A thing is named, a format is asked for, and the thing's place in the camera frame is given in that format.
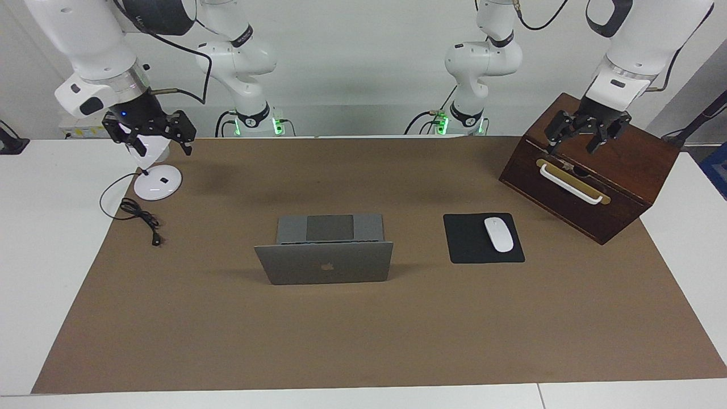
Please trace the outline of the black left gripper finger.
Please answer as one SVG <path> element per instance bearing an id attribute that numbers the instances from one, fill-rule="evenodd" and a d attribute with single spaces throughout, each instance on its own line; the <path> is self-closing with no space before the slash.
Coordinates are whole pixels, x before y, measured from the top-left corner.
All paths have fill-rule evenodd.
<path id="1" fill-rule="evenodd" d="M 587 152 L 594 155 L 595 151 L 606 142 L 611 139 L 618 139 L 628 128 L 631 120 L 631 114 L 621 114 L 610 124 L 605 124 L 604 121 L 599 119 L 590 119 L 588 124 L 593 132 L 593 137 L 586 145 Z"/>
<path id="2" fill-rule="evenodd" d="M 558 111 L 553 119 L 551 119 L 544 131 L 548 140 L 546 151 L 549 155 L 556 153 L 561 142 L 577 135 L 577 129 L 575 127 L 576 119 L 576 115 L 571 115 L 564 110 Z"/>

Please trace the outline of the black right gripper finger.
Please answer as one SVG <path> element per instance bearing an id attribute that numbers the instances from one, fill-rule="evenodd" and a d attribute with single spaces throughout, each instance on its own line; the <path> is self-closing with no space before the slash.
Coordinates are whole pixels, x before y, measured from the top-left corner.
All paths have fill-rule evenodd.
<path id="1" fill-rule="evenodd" d="M 102 126 L 115 143 L 124 143 L 127 147 L 133 148 L 139 156 L 146 156 L 147 148 L 139 138 L 139 133 L 136 128 L 132 128 L 130 131 L 125 131 L 121 126 L 120 122 L 114 118 L 102 119 Z"/>
<path id="2" fill-rule="evenodd" d="M 178 143 L 185 156 L 192 155 L 196 136 L 197 128 L 184 111 L 175 111 L 173 114 L 166 115 L 165 137 Z"/>

